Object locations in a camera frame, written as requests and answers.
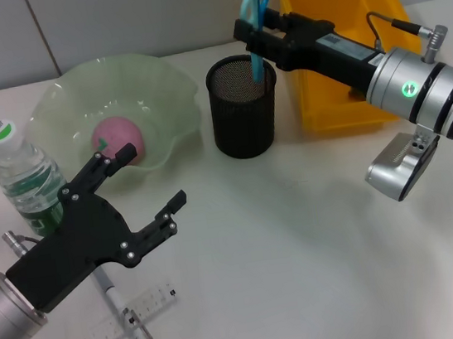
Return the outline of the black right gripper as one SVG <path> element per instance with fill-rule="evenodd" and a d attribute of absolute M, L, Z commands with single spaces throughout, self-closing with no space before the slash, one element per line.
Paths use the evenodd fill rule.
<path fill-rule="evenodd" d="M 297 13 L 281 14 L 266 8 L 263 27 L 285 33 L 283 39 L 237 19 L 234 38 L 251 54 L 273 62 L 280 70 L 310 70 L 367 94 L 376 72 L 373 60 L 383 52 L 343 37 L 335 24 Z"/>

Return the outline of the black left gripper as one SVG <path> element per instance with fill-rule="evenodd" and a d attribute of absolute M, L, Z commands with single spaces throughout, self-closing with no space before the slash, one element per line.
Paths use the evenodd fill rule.
<path fill-rule="evenodd" d="M 62 222 L 8 271 L 7 279 L 38 311 L 52 312 L 101 264 L 129 269 L 177 232 L 173 220 L 187 201 L 179 190 L 141 230 L 131 232 L 126 221 L 95 192 L 107 178 L 136 158 L 127 143 L 114 157 L 92 155 L 72 181 L 58 191 Z"/>

